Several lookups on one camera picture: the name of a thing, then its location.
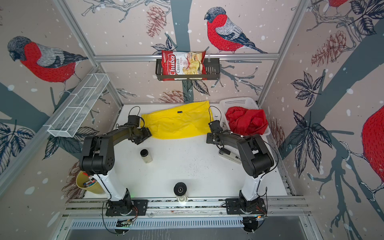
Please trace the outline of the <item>yellow shorts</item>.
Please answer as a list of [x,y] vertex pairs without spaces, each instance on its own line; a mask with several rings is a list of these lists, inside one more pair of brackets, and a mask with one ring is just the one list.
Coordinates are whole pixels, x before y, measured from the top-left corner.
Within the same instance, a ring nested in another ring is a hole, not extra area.
[[167,110],[143,114],[142,118],[152,136],[160,140],[193,138],[209,133],[210,103],[190,103]]

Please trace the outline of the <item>white plastic basket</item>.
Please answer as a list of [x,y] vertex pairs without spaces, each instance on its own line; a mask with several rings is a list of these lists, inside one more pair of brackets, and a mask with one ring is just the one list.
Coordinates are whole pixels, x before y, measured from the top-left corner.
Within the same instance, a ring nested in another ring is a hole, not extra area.
[[260,110],[258,104],[250,97],[232,98],[220,101],[222,111],[226,114],[231,107],[242,107],[248,110]]

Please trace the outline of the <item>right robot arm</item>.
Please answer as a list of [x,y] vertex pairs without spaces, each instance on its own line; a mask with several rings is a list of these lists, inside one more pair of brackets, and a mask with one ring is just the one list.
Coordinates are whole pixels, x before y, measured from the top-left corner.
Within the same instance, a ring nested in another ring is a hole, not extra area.
[[267,143],[259,135],[244,137],[228,131],[208,133],[206,143],[217,146],[222,157],[243,166],[248,177],[239,193],[240,208],[246,213],[256,208],[262,197],[261,181],[275,166]]

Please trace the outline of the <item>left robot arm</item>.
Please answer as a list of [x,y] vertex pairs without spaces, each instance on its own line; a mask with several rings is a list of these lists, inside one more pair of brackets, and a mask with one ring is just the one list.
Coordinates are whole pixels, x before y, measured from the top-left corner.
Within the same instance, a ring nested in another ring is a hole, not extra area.
[[115,145],[124,140],[139,145],[151,136],[148,128],[124,125],[107,134],[85,138],[80,169],[101,185],[108,197],[109,210],[121,208],[129,212],[133,208],[129,190],[123,186],[115,170]]

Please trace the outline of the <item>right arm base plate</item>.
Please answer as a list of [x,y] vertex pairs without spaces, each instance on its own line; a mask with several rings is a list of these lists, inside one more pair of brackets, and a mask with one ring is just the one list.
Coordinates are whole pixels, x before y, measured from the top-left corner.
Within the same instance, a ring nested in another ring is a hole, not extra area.
[[226,199],[222,207],[226,209],[228,215],[265,215],[267,213],[267,206],[262,198],[252,201],[241,198]]

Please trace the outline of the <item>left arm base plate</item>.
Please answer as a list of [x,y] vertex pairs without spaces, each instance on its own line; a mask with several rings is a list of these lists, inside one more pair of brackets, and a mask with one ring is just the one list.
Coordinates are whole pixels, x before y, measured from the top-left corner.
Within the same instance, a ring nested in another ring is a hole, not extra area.
[[106,216],[123,217],[123,216],[145,216],[148,200],[120,200],[107,201]]

